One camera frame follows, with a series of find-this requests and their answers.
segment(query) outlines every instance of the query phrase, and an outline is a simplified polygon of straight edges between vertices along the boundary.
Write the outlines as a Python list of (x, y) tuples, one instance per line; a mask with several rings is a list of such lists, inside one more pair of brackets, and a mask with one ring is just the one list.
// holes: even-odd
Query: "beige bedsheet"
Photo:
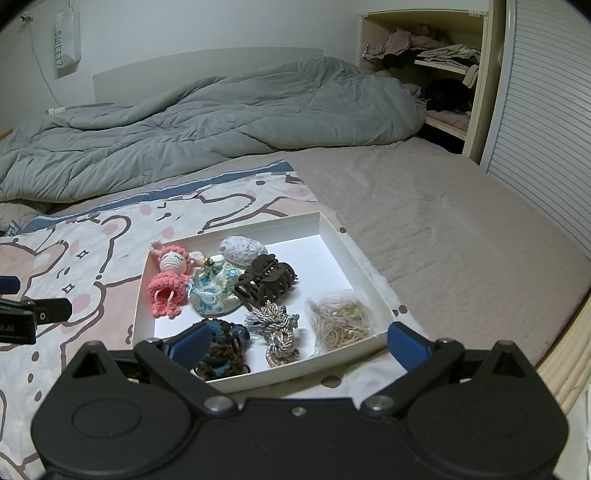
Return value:
[(418, 138), (242, 157), (134, 192), (278, 159), (336, 211), (432, 338), (512, 339), (537, 362), (591, 285), (591, 262), (554, 225), (468, 158)]

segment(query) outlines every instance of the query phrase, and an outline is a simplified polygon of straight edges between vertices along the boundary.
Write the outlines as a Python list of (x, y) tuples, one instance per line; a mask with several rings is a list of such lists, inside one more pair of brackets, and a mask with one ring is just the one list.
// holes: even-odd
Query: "blue floral fabric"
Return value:
[(225, 260), (199, 267), (189, 281), (189, 301), (200, 315), (222, 315), (238, 308), (234, 285), (242, 270)]

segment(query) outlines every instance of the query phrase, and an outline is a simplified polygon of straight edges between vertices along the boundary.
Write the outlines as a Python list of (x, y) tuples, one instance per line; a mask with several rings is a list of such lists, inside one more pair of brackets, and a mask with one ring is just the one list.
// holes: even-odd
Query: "cable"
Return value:
[(61, 103), (55, 96), (55, 94), (53, 93), (53, 90), (51, 89), (51, 87), (49, 86), (49, 82), (47, 81), (47, 79), (45, 78), (45, 74), (43, 73), (43, 68), (41, 68), (41, 62), (39, 61), (39, 57), (37, 57), (37, 52), (35, 51), (35, 42), (33, 41), (33, 27), (31, 26), (30, 23), (27, 23), (27, 27), (29, 29), (29, 34), (31, 36), (31, 49), (33, 51), (33, 55), (35, 55), (35, 60), (37, 61), (37, 65), (39, 65), (39, 71), (41, 72), (41, 76), (43, 77), (43, 80), (45, 81), (45, 85), (47, 85), (47, 88), (49, 89), (51, 96), (53, 97), (53, 99), (56, 101), (56, 103), (59, 106), (65, 106), (63, 103)]

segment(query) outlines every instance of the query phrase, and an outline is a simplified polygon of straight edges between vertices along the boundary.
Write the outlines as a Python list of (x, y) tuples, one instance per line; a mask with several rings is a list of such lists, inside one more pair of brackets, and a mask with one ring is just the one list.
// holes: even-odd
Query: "crochet doll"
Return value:
[(152, 242), (150, 254), (158, 258), (160, 265), (160, 273), (148, 285), (152, 314), (155, 317), (167, 315), (172, 319), (181, 313), (178, 306), (187, 300), (187, 273), (191, 268), (203, 265), (203, 254), (197, 260), (183, 247), (165, 247), (161, 242)]

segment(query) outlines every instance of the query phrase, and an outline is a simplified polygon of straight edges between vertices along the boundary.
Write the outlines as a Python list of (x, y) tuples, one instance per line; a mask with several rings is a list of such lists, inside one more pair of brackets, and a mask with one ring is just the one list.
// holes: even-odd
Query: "white bag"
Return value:
[(80, 12), (68, 7), (56, 15), (54, 53), (56, 68), (63, 69), (82, 58), (80, 52)]

